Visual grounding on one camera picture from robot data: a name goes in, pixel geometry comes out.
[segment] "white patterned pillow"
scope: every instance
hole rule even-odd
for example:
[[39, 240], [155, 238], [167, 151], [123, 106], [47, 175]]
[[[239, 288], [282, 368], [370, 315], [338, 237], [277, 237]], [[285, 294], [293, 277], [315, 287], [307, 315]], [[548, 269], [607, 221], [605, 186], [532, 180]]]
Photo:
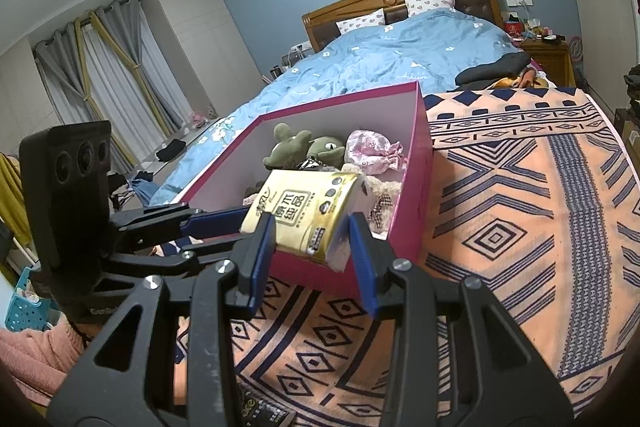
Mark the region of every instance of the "white patterned pillow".
[[340, 21], [337, 23], [340, 35], [349, 33], [357, 28], [364, 28], [364, 26], [384, 26], [385, 25], [385, 11], [380, 8], [369, 15], [364, 17], [356, 17], [355, 19], [349, 19], [348, 21]]
[[455, 8], [456, 0], [404, 0], [409, 17], [438, 8]]

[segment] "patterned blanket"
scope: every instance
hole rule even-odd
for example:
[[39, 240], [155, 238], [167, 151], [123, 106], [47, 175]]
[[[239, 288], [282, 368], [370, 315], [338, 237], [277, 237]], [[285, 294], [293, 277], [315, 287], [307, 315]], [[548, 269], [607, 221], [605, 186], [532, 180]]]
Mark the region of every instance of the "patterned blanket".
[[[439, 277], [480, 276], [580, 412], [640, 321], [640, 191], [620, 142], [575, 89], [425, 105], [435, 151], [420, 263]], [[445, 332], [439, 324], [442, 414]], [[239, 379], [295, 410], [298, 426], [377, 425], [392, 334], [352, 299], [274, 278], [256, 317], [232, 323]]]

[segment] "gray curtain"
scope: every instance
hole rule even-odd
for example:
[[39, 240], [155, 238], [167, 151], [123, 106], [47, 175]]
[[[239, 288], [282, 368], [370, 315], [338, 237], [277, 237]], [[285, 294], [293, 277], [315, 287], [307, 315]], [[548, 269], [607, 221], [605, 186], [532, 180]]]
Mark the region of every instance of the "gray curtain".
[[[82, 66], [76, 40], [76, 28], [73, 23], [66, 25], [64, 31], [57, 30], [49, 44], [39, 42], [35, 47], [38, 70], [47, 87], [48, 82], [57, 82], [63, 87], [66, 99], [85, 121], [99, 121], [104, 118], [90, 103], [90, 93], [85, 92], [82, 84]], [[57, 107], [56, 111], [64, 115], [65, 111]], [[133, 170], [133, 164], [127, 160], [111, 137], [111, 169], [121, 174]]]
[[156, 86], [149, 81], [142, 67], [142, 40], [140, 38], [140, 0], [113, 2], [110, 9], [98, 8], [95, 14], [116, 44], [138, 65], [142, 82], [145, 83], [160, 118], [173, 134], [184, 125], [184, 120], [162, 97]]

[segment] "pink towel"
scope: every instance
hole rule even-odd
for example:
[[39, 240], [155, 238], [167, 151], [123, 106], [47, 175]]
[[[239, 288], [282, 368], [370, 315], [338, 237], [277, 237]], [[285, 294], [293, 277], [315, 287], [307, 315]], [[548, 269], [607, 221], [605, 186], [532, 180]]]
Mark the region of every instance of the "pink towel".
[[65, 317], [44, 332], [0, 329], [0, 360], [25, 396], [44, 407], [83, 351], [82, 338]]

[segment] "blue floral duvet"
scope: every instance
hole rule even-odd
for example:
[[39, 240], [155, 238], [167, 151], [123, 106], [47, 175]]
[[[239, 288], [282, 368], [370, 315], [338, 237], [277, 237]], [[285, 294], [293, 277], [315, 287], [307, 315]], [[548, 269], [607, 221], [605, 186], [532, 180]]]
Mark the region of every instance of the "blue floral duvet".
[[458, 73], [516, 52], [497, 26], [436, 9], [389, 26], [349, 32], [301, 60], [194, 143], [151, 204], [173, 200], [256, 117], [301, 103], [376, 87], [420, 82], [424, 95], [456, 87]]

